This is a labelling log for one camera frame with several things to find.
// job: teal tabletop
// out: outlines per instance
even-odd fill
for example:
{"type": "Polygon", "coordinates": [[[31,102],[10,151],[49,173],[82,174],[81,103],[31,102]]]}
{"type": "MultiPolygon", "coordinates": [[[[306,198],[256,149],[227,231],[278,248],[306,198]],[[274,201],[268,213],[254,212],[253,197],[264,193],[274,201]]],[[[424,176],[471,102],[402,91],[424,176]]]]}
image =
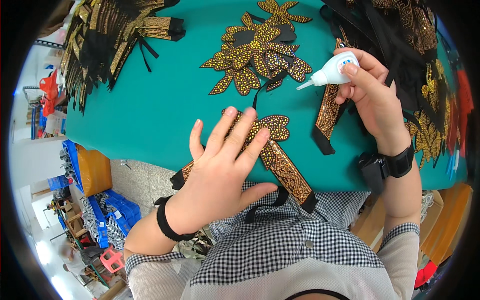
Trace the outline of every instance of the teal tabletop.
{"type": "MultiPolygon", "coordinates": [[[[289,10],[291,14],[313,19],[304,24],[294,22],[297,34],[294,44],[300,45],[295,53],[310,64],[313,71],[322,68],[335,48],[329,26],[319,14],[322,6],[318,0],[302,0],[289,10]]],[[[151,73],[146,70],[137,44],[114,89],[109,92],[107,86],[101,84],[87,97],[84,116],[78,109],[73,110],[70,101],[68,138],[87,149],[96,149],[110,159],[135,159],[175,171],[182,168],[192,159],[188,143],[196,119],[204,121],[202,143],[205,144],[222,109],[234,106],[244,110],[252,105],[256,91],[241,96],[233,83],[226,92],[209,96],[224,72],[199,68],[220,51],[220,37],[225,28],[241,25],[240,18],[245,12],[265,19],[270,16],[254,0],[182,0],[174,7],[159,11],[158,16],[184,19],[185,37],[178,42],[147,38],[159,54],[155,59],[145,53],[151,73]]],[[[440,44],[438,53],[446,76],[452,82],[452,72],[448,70],[446,54],[440,44]]],[[[356,157],[364,151],[375,151],[375,140],[362,134],[356,116],[345,113],[331,137],[336,153],[324,156],[311,137],[324,87],[311,86],[298,91],[296,87],[299,85],[288,76],[279,88],[271,92],[260,91],[259,117],[282,114],[290,118],[287,126],[290,137],[279,145],[314,191],[367,190],[357,169],[356,157]]],[[[439,158],[436,168],[433,168],[431,159],[421,169],[423,189],[444,189],[455,181],[466,179],[463,159],[460,159],[452,180],[449,179],[446,174],[447,152],[439,158]]],[[[421,156],[421,152],[416,154],[418,162],[421,156]]],[[[278,184],[260,160],[248,180],[278,184]]]]}

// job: concrete floor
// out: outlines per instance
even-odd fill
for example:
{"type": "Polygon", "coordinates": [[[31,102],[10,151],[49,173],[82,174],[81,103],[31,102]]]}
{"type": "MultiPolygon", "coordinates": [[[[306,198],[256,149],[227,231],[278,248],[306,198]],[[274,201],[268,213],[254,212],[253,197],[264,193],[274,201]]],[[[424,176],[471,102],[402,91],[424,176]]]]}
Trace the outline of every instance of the concrete floor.
{"type": "Polygon", "coordinates": [[[127,166],[122,166],[120,160],[111,160],[113,190],[140,207],[142,217],[154,208],[153,202],[160,197],[176,193],[170,178],[176,171],[137,160],[128,160],[127,166]]]}

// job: hand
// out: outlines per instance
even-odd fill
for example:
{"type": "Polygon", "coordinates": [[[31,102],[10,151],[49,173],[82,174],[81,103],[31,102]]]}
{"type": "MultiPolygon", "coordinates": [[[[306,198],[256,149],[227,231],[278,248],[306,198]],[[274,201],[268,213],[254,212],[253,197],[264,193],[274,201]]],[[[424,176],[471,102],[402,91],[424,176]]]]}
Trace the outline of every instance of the hand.
{"type": "Polygon", "coordinates": [[[212,221],[240,212],[277,190],[273,183],[259,183],[241,191],[270,132],[262,128],[239,156],[257,114],[253,108],[247,108],[235,129],[225,139],[236,115],[234,107],[227,108],[210,134],[205,150],[200,144],[202,121],[197,120],[192,129],[190,152],[194,166],[185,185],[165,206],[168,224],[177,234],[194,233],[212,221]]]}
{"type": "Polygon", "coordinates": [[[411,139],[396,97],[395,82],[387,87],[384,83],[388,69],[363,50],[340,48],[334,55],[345,51],[355,54],[360,68],[353,63],[345,65],[351,82],[340,85],[335,102],[342,104],[346,98],[352,99],[365,128],[377,141],[378,152],[387,156],[400,154],[410,146],[411,139]]]}

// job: wrist strap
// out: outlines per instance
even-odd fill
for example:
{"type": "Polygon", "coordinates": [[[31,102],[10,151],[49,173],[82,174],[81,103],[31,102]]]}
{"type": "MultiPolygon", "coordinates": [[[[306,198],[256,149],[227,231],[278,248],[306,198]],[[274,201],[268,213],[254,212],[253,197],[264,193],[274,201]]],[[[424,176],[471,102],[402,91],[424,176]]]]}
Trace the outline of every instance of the wrist strap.
{"type": "Polygon", "coordinates": [[[168,225],[167,217],[165,216],[165,204],[170,199],[171,196],[160,198],[155,201],[155,205],[159,205],[156,211],[156,222],[158,223],[158,227],[160,230],[165,234],[165,236],[173,241],[182,241],[182,240],[191,240],[195,236],[195,233],[190,234],[177,234],[175,231],[170,228],[168,225]]]}

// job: glue bottle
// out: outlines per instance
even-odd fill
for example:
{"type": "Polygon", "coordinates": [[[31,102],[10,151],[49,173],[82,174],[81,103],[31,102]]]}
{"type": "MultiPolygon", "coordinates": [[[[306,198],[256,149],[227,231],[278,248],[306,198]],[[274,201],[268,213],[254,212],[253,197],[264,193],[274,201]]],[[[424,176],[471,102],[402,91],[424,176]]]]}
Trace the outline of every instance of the glue bottle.
{"type": "Polygon", "coordinates": [[[333,56],[321,70],[312,74],[308,82],[297,87],[297,90],[301,90],[312,84],[321,86],[325,84],[346,84],[350,82],[351,80],[343,70],[345,64],[349,62],[355,64],[357,67],[360,66],[359,61],[352,51],[345,51],[333,56]]]}

